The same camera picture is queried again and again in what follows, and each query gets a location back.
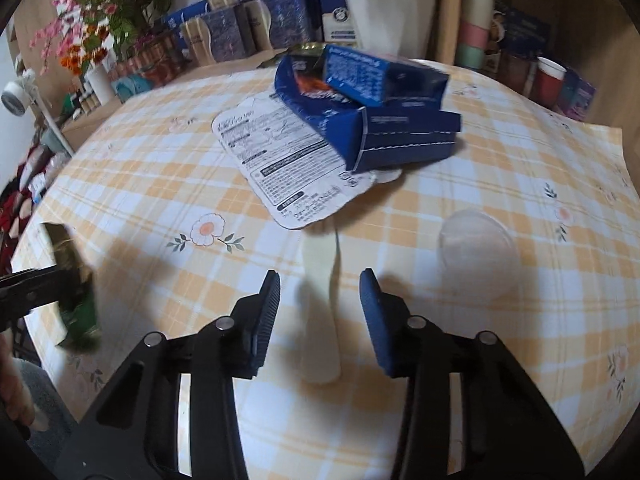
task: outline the yellow checkered tablecloth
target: yellow checkered tablecloth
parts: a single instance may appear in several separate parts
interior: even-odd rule
[[[640,203],[621,132],[560,118],[481,75],[441,68],[452,75],[444,109],[463,115],[460,150],[406,168],[335,215],[342,377],[324,387],[297,374],[300,232],[270,218],[210,129],[217,113],[267,89],[273,70],[127,102],[60,175],[14,257],[15,270],[52,264],[40,223],[64,222],[96,270],[104,341],[95,356],[56,348],[63,330],[53,307],[27,320],[72,413],[86,411],[145,333],[194,333],[276,269],[282,301],[266,365],[255,380],[236,381],[250,477],[383,478],[405,383],[387,379],[373,355],[358,300],[358,276],[372,267],[383,290],[446,332],[498,333],[591,469],[640,400]],[[464,208],[507,226],[524,266],[518,290],[487,308],[460,305],[438,281],[438,232]],[[228,248],[238,238],[242,248]],[[184,425],[180,432],[184,463]]]

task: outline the white planter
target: white planter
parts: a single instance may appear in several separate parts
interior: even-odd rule
[[[107,71],[105,70],[102,63],[94,68],[90,68],[89,70],[87,70],[84,78],[94,89],[95,95],[98,97],[98,101],[100,101],[101,105],[107,104],[109,101],[116,97],[116,92],[111,86],[109,75],[107,74]]]
[[[358,46],[371,54],[423,59],[436,0],[347,0]]]

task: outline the white plastic spatula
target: white plastic spatula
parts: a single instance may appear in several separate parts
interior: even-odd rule
[[[302,231],[302,261],[308,290],[308,318],[302,341],[300,375],[313,384],[340,376],[340,350],[331,302],[331,276],[338,254],[338,237],[331,217]]]

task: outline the person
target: person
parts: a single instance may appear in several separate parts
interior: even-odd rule
[[[31,428],[27,444],[53,471],[78,425],[40,367],[13,357],[11,330],[0,333],[0,399],[11,420]]]

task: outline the white pole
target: white pole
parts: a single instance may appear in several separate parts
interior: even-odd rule
[[[35,88],[34,94],[35,94],[35,97],[36,97],[36,104],[40,107],[40,110],[42,110],[42,113],[44,114],[44,118],[47,120],[47,123],[49,123],[49,126],[51,127],[53,133],[55,134],[55,136],[60,141],[60,144],[62,144],[62,146],[64,146],[64,149],[68,152],[69,155],[71,155],[71,156],[75,155],[76,152],[69,145],[69,143],[66,142],[65,136],[60,131],[60,128],[56,124],[56,121],[53,119],[53,117],[51,117],[51,114],[49,113],[49,109],[47,108],[47,105],[44,104],[44,101],[42,100],[42,97],[40,96],[40,90],[38,90],[38,87]]]

